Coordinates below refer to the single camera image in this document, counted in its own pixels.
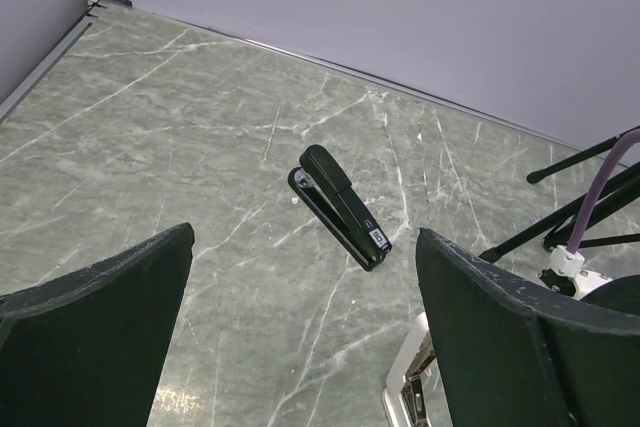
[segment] stapler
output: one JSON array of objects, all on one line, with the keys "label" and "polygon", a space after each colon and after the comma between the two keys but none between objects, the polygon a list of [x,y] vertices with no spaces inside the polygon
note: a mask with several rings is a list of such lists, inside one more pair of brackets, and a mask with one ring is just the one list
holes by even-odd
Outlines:
[{"label": "stapler", "polygon": [[391,242],[351,188],[342,167],[321,145],[308,147],[289,185],[354,259],[368,272],[391,251]]}]

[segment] gray wall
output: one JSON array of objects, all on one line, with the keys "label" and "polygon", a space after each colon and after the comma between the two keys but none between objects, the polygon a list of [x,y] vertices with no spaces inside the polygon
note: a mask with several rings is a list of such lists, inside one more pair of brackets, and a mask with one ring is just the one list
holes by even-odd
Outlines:
[{"label": "gray wall", "polygon": [[86,0],[0,0],[0,103],[49,53]]},{"label": "gray wall", "polygon": [[640,0],[132,0],[586,146],[640,124]]}]

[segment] black tripod leg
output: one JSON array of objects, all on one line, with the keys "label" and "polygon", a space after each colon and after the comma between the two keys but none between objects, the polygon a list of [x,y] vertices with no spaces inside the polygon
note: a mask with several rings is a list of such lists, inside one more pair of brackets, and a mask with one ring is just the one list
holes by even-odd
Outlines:
[{"label": "black tripod leg", "polygon": [[[621,186],[627,184],[631,179],[640,174],[640,162],[633,164],[626,170],[623,170],[618,175],[615,175],[609,179],[605,188],[602,190],[602,194],[600,194],[600,198],[606,197],[611,192],[619,189]],[[584,201],[585,195],[578,197],[572,202],[568,203],[564,207],[556,210],[552,214],[546,216],[544,219],[536,222],[531,227],[523,230],[522,232],[514,235],[508,240],[505,240],[500,245],[493,247],[491,249],[485,250],[482,254],[480,254],[480,258],[486,260],[487,262],[497,262],[504,255],[508,254],[512,250],[517,249],[522,244],[530,241],[531,239],[537,237],[540,234],[545,233],[547,230],[552,229],[558,224],[565,222],[571,216],[578,213],[580,207],[582,206],[582,202]]]},{"label": "black tripod leg", "polygon": [[620,139],[620,137],[622,137],[627,132],[631,132],[632,130],[636,130],[638,128],[640,128],[640,125],[637,127],[634,127],[633,129],[629,129],[626,132],[618,134],[615,137],[611,137],[610,139],[607,139],[604,142],[600,142],[599,144],[594,145],[593,147],[590,147],[586,150],[583,150],[582,152],[578,152],[577,154],[572,155],[571,157],[568,157],[564,160],[561,160],[560,162],[557,162],[553,165],[550,165],[549,167],[545,167],[544,169],[531,172],[529,175],[527,175],[527,182],[529,182],[530,184],[537,184],[542,179],[552,174],[555,174],[557,172],[560,172],[561,170],[567,169],[572,165],[579,164],[580,162],[590,159],[591,157],[595,157],[596,155],[601,154],[602,152],[606,152],[616,144],[616,142]]},{"label": "black tripod leg", "polygon": [[581,249],[589,247],[603,247],[605,245],[630,244],[640,242],[640,234],[616,235],[615,237],[602,237],[601,239],[589,239],[580,242]]},{"label": "black tripod leg", "polygon": [[[598,202],[595,209],[593,209],[593,214],[589,219],[587,228],[602,222],[604,219],[622,209],[624,206],[630,204],[638,197],[640,197],[640,176],[630,180],[614,193],[609,195],[606,199]],[[556,245],[566,244],[569,237],[571,237],[571,232],[573,232],[574,226],[575,220],[553,234],[547,235],[543,242],[545,248],[547,250],[551,250]]]}]

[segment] cable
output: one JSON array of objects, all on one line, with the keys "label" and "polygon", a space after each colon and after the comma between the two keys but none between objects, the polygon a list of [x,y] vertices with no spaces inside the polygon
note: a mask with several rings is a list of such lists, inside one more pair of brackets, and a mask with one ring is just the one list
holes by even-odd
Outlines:
[{"label": "cable", "polygon": [[584,198],[584,202],[582,203],[582,207],[580,208],[580,212],[578,213],[578,217],[576,218],[575,226],[573,227],[573,232],[571,232],[571,237],[569,238],[569,243],[567,244],[567,251],[571,254],[575,254],[580,247],[580,242],[582,241],[582,237],[587,230],[589,225],[589,219],[591,218],[591,214],[593,213],[593,209],[598,202],[598,198],[600,197],[600,193],[604,188],[611,172],[616,168],[618,162],[622,156],[629,150],[634,144],[640,142],[640,129],[632,130],[631,132],[627,132],[620,140],[616,142],[613,146],[609,155],[604,159],[600,170],[596,174],[593,182],[591,183],[591,187],[589,187],[589,191]]}]

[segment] wall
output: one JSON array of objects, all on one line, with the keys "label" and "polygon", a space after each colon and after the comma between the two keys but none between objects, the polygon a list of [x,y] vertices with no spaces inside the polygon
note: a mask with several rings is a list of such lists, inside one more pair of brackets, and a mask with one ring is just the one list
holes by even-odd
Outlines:
[{"label": "wall", "polygon": [[640,0],[132,0],[587,146],[640,124]]},{"label": "wall", "polygon": [[0,103],[82,15],[86,0],[0,0]]}]

